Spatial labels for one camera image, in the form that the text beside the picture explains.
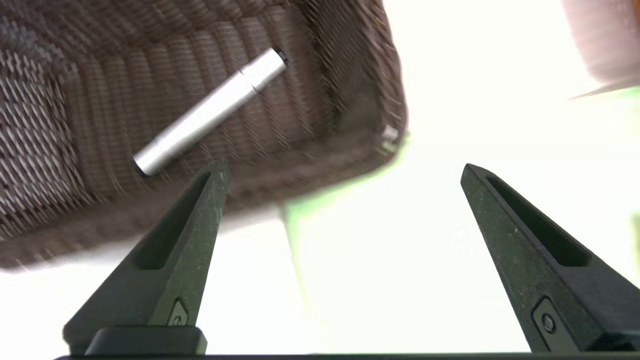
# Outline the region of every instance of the wicker basket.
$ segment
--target wicker basket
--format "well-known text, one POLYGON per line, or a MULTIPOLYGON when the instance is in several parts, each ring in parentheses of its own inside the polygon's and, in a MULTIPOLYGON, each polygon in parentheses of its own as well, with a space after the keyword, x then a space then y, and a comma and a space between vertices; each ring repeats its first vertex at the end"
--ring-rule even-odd
POLYGON ((406 126, 380 0, 0 0, 0 266, 144 231, 226 158, 226 210, 316 190, 394 156, 406 126), (268 47, 289 68, 143 179, 133 154, 268 47))

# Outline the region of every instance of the silver cylinder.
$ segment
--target silver cylinder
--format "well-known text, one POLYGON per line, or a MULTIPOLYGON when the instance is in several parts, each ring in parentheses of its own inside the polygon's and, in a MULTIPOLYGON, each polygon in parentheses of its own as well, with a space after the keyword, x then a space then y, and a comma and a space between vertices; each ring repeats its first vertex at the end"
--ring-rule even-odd
POLYGON ((210 133, 286 68, 279 49, 268 49, 189 109, 133 157, 152 176, 171 159, 210 133))

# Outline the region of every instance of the screw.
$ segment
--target screw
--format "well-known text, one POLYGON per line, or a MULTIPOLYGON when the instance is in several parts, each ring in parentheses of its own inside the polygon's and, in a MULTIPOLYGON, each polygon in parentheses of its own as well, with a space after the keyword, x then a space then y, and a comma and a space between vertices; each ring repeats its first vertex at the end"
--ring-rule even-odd
POLYGON ((544 313, 542 314, 542 326, 544 326, 545 330, 549 334, 553 334, 556 332, 556 322, 551 317, 551 315, 544 313))

